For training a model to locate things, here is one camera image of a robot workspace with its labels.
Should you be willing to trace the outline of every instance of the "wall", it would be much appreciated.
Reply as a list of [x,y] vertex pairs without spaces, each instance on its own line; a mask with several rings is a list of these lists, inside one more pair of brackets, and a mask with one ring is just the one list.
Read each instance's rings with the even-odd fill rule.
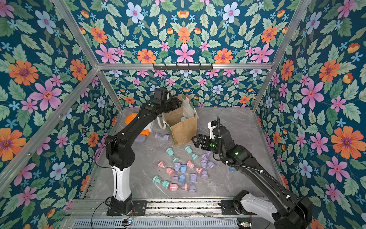
[[366,227],[365,9],[311,3],[257,110],[286,187],[314,205],[312,229]]

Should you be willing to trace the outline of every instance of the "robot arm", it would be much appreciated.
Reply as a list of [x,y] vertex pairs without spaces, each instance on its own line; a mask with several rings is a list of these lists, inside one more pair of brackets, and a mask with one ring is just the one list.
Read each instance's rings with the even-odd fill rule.
[[243,190],[234,198],[237,212],[258,214],[274,223],[276,229],[305,229],[311,222],[311,201],[307,197],[300,200],[269,175],[246,148],[236,145],[218,116],[208,127],[210,136],[199,134],[192,138],[195,147],[218,154],[224,164],[246,175],[270,200],[263,201]]

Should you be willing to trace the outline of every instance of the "pink flower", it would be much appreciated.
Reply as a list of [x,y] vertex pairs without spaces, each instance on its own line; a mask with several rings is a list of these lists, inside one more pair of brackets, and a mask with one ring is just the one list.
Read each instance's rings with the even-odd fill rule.
[[184,63],[187,63],[187,61],[192,63],[193,58],[191,57],[191,55],[193,55],[196,51],[194,51],[193,49],[188,50],[188,45],[186,43],[184,43],[184,44],[182,44],[182,51],[175,50],[174,52],[175,52],[175,54],[180,56],[177,59],[178,63],[183,62],[183,60],[184,60]]
[[231,75],[235,75],[235,69],[225,69],[224,75],[230,77]]
[[311,148],[317,149],[317,153],[319,155],[321,155],[322,150],[324,150],[325,152],[329,151],[328,147],[326,145],[324,145],[325,143],[328,142],[328,138],[326,138],[326,137],[321,138],[321,135],[319,132],[316,134],[316,138],[314,136],[311,136],[310,139],[314,142],[313,144],[311,144]]
[[90,111],[90,104],[88,104],[87,102],[81,103],[82,106],[82,110],[87,113],[88,111]]
[[208,50],[209,47],[210,45],[207,44],[207,41],[205,41],[205,43],[201,42],[201,46],[199,48],[202,49],[203,52],[204,50]]
[[45,138],[45,141],[43,142],[43,144],[37,149],[38,155],[41,155],[44,149],[49,150],[49,144],[46,144],[46,143],[49,143],[50,140],[51,140],[50,137]]
[[202,77],[201,77],[201,79],[197,80],[197,82],[198,82],[198,85],[200,85],[200,86],[204,86],[205,84],[207,84],[206,79],[203,79]]
[[108,51],[107,51],[107,48],[102,44],[99,45],[99,48],[101,50],[96,50],[95,52],[98,55],[103,56],[102,57],[103,63],[107,63],[109,61],[111,64],[114,64],[115,60],[116,61],[120,60],[120,58],[118,56],[113,55],[115,53],[114,48],[108,48]]
[[6,5],[6,0],[0,0],[0,16],[5,17],[8,15],[11,18],[14,18],[14,15],[11,13],[14,8],[11,5]]
[[283,112],[284,110],[286,110],[286,108],[285,108],[285,105],[286,105],[286,103],[284,103],[284,102],[282,102],[281,101],[281,103],[279,104],[279,110],[281,111],[281,112]]
[[319,92],[322,88],[323,88],[324,83],[320,82],[317,83],[316,86],[314,87],[314,81],[311,79],[309,80],[309,84],[308,84],[308,88],[303,88],[301,89],[301,93],[303,95],[306,95],[302,101],[301,104],[307,104],[309,102],[309,107],[310,109],[314,109],[315,107],[315,100],[317,100],[318,102],[321,102],[324,100],[324,96]]
[[274,74],[274,76],[272,76],[271,80],[272,80],[272,86],[277,87],[277,84],[280,83],[280,80],[278,79],[280,77],[280,74]]
[[330,199],[334,202],[335,200],[337,201],[341,201],[341,198],[339,197],[339,194],[341,194],[341,191],[339,191],[338,189],[335,189],[334,184],[330,184],[329,185],[325,185],[326,189],[328,189],[327,191],[325,191],[325,194],[327,194],[328,196],[330,196]]
[[162,41],[162,42],[161,42],[160,47],[161,47],[161,50],[162,50],[162,51],[164,51],[164,50],[165,50],[165,51],[168,51],[168,49],[170,49],[170,46],[168,46],[168,42],[165,42],[165,43],[164,43],[164,42]]
[[61,148],[62,145],[67,145],[66,141],[68,140],[68,137],[66,137],[66,135],[62,135],[62,136],[57,136],[57,141],[56,141],[56,144],[59,145],[59,147]]
[[239,79],[239,77],[233,78],[233,79],[232,79],[232,83],[233,83],[234,85],[239,84],[239,83],[240,83],[240,79]]
[[61,100],[56,96],[60,95],[62,90],[59,88],[55,88],[52,90],[52,82],[51,80],[46,80],[44,88],[41,84],[35,83],[34,84],[38,92],[33,92],[30,94],[30,98],[36,101],[42,100],[40,103],[41,111],[44,111],[48,108],[48,104],[53,108],[56,109],[61,104]]
[[51,80],[53,83],[52,83],[52,85],[53,86],[58,86],[58,87],[60,87],[61,86],[61,83],[63,83],[63,81],[62,80],[60,80],[60,75],[55,75],[55,74],[52,74],[52,78],[50,78],[49,80]]
[[347,171],[343,170],[347,167],[347,162],[341,162],[338,164],[338,159],[333,156],[332,162],[327,161],[326,164],[331,168],[328,170],[328,174],[331,176],[336,175],[337,181],[342,182],[342,176],[345,178],[350,178],[350,175]]
[[122,50],[120,47],[114,48],[115,54],[118,54],[119,57],[124,56],[124,50]]
[[269,43],[265,44],[263,46],[263,49],[256,47],[255,53],[257,55],[253,55],[250,59],[257,60],[256,63],[261,63],[262,61],[264,63],[268,62],[269,61],[268,55],[271,55],[274,52],[273,49],[270,49],[270,50],[268,50],[268,49],[269,49]]
[[162,70],[152,70],[154,72],[154,76],[159,76],[160,79],[163,78],[163,75],[166,75],[167,73]]
[[281,155],[277,156],[277,161],[278,161],[278,164],[282,164],[283,158],[281,157]]
[[304,85],[307,86],[309,80],[310,80],[310,77],[308,74],[302,75],[302,80],[300,80],[300,83],[302,83],[301,86],[304,86]]
[[169,86],[175,85],[175,80],[173,80],[171,77],[170,79],[167,80],[167,85],[169,84]]
[[31,98],[27,98],[27,101],[21,101],[21,104],[24,106],[22,107],[22,110],[28,110],[29,113],[33,113],[33,110],[38,110],[38,107],[36,106],[37,101],[32,101]]
[[14,179],[14,185],[18,186],[22,182],[23,177],[24,179],[32,178],[32,173],[28,171],[34,169],[35,166],[36,164],[32,163],[21,169],[18,176]]
[[92,81],[92,83],[91,83],[91,86],[92,86],[93,88],[94,88],[95,86],[98,86],[98,85],[99,85],[98,80],[99,80],[99,78],[98,78],[97,76],[93,79],[93,81]]
[[287,83],[281,83],[281,88],[279,88],[278,91],[280,92],[280,97],[286,97],[286,93],[288,92]]
[[30,189],[29,186],[27,186],[24,189],[24,193],[19,193],[17,195],[19,202],[17,207],[19,207],[20,205],[22,205],[24,203],[25,206],[28,206],[30,203],[30,200],[33,200],[34,198],[37,197],[36,194],[34,194],[36,192],[37,188],[32,188],[32,190]]
[[333,105],[331,105],[330,108],[331,109],[336,109],[337,113],[339,112],[339,108],[341,108],[342,110],[344,110],[346,108],[346,106],[343,105],[343,104],[347,101],[347,99],[342,99],[341,100],[340,95],[337,97],[337,100],[332,99],[331,101],[332,101]]
[[271,142],[271,139],[269,137],[266,137],[266,139],[267,139],[267,143],[269,146],[269,150],[271,151],[272,154],[274,154],[275,150],[273,149],[273,147],[275,146],[275,143]]
[[298,141],[297,144],[301,145],[301,147],[304,147],[304,144],[306,144],[305,135],[301,135],[298,133],[298,137],[296,137],[296,140]]
[[219,69],[212,69],[211,71],[206,72],[206,75],[210,76],[210,79],[212,79],[214,76],[218,76]]
[[139,78],[137,78],[137,79],[136,79],[136,78],[134,77],[134,78],[132,79],[132,83],[133,83],[133,84],[136,84],[136,85],[138,86],[138,85],[140,85],[140,84],[141,84],[141,81],[140,81],[140,79],[139,79]]
[[338,12],[341,12],[338,15],[338,19],[340,19],[342,16],[344,16],[345,18],[348,17],[348,15],[350,14],[350,11],[353,10],[356,6],[357,3],[355,3],[355,0],[344,0],[344,5],[338,8]]
[[86,97],[89,97],[89,94],[88,94],[88,92],[90,91],[90,89],[89,88],[85,88],[85,91],[83,91],[82,93],[81,93],[81,97],[82,98],[84,98],[84,96],[86,96]]
[[145,78],[146,75],[149,75],[147,70],[136,70],[137,71],[137,75],[140,75],[142,78]]
[[249,49],[245,50],[246,52],[246,56],[251,56],[252,54],[255,53],[255,48],[249,47]]

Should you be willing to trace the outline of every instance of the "gray marble surface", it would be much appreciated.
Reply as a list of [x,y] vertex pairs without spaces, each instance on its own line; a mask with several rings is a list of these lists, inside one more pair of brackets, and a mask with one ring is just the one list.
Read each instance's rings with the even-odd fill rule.
[[[136,109],[125,109],[123,118],[118,123],[120,131],[125,127],[125,118],[132,112],[138,112]],[[222,125],[230,131],[236,144],[247,148],[258,162],[271,175],[275,176],[275,165],[271,163],[266,142],[256,125],[256,120],[249,108],[197,108],[199,119],[197,122],[197,134],[209,135],[207,123],[220,116]],[[152,182],[152,178],[158,175],[163,180],[170,180],[164,169],[158,168],[158,163],[164,161],[164,164],[173,167],[173,157],[165,151],[172,147],[172,143],[167,140],[155,139],[154,133],[167,133],[161,130],[155,120],[153,132],[147,137],[144,143],[134,143],[132,149],[135,152],[136,159],[131,167],[130,188],[133,198],[178,198],[178,197],[216,197],[216,196],[235,196],[241,190],[245,189],[256,196],[263,196],[263,193],[240,172],[230,172],[229,167],[221,162],[211,160],[217,165],[213,170],[206,168],[209,179],[204,180],[200,176],[197,178],[197,193],[191,194],[184,191],[170,192],[160,184]],[[200,156],[200,159],[193,161],[184,149],[191,146],[193,153]],[[180,158],[180,162],[186,164],[192,160],[195,166],[201,167],[199,162],[201,156],[205,153],[201,149],[194,148],[192,142],[173,147],[174,155]],[[109,166],[107,159],[101,163],[103,166]],[[90,199],[105,199],[113,193],[113,175],[111,169],[99,168],[98,176],[94,184]],[[191,185],[189,174],[194,171],[187,168],[185,173],[188,186]]]

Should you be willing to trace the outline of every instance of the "floral wallpaper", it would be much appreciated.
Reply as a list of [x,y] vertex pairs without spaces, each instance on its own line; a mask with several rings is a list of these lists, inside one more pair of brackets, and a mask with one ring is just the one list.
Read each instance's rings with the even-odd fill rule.
[[1,171],[90,65],[48,0],[0,0],[0,37]]
[[257,109],[286,187],[312,229],[366,227],[364,0],[310,4]]
[[72,200],[81,197],[117,115],[96,77],[3,193],[0,228],[59,228]]

